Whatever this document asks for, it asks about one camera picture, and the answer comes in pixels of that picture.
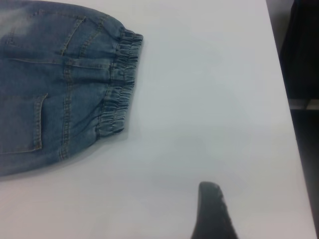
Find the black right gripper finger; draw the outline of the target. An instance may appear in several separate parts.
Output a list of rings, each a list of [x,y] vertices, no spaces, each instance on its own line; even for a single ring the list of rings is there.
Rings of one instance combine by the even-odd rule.
[[[193,239],[237,239],[219,185],[200,182]]]

